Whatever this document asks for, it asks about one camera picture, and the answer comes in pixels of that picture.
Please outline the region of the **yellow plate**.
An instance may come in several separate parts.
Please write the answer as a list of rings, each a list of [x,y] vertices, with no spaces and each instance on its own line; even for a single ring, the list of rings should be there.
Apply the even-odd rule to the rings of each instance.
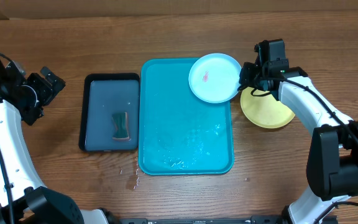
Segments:
[[[252,88],[241,93],[241,109],[246,118],[257,126],[267,129],[281,128],[294,117],[294,112],[277,101],[272,95],[252,96]]]

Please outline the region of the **light blue plate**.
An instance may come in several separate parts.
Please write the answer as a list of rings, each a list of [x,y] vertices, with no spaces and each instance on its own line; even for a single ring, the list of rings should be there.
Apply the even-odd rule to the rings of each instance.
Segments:
[[[191,91],[207,103],[223,103],[238,93],[241,65],[229,55],[213,53],[199,58],[191,67]]]

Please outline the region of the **green sponge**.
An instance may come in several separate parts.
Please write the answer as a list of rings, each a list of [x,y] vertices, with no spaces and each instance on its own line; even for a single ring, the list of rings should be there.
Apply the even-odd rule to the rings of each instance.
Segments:
[[[127,117],[127,112],[114,113],[112,115],[112,121],[115,127],[115,133],[112,136],[114,140],[130,140]]]

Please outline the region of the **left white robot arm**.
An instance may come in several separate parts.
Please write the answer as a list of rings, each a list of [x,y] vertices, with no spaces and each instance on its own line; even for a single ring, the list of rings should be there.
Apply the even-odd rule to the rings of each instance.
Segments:
[[[0,66],[0,223],[110,222],[105,210],[81,210],[46,188],[24,141],[22,123],[41,117],[64,86],[47,67],[25,78],[13,63]]]

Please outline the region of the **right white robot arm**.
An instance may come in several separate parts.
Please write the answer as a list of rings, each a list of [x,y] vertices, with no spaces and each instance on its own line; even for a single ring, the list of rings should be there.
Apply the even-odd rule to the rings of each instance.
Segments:
[[[300,67],[287,61],[246,62],[240,89],[266,90],[289,107],[311,133],[306,165],[308,187],[286,206],[276,223],[336,223],[329,213],[340,205],[358,207],[358,121],[338,111]]]

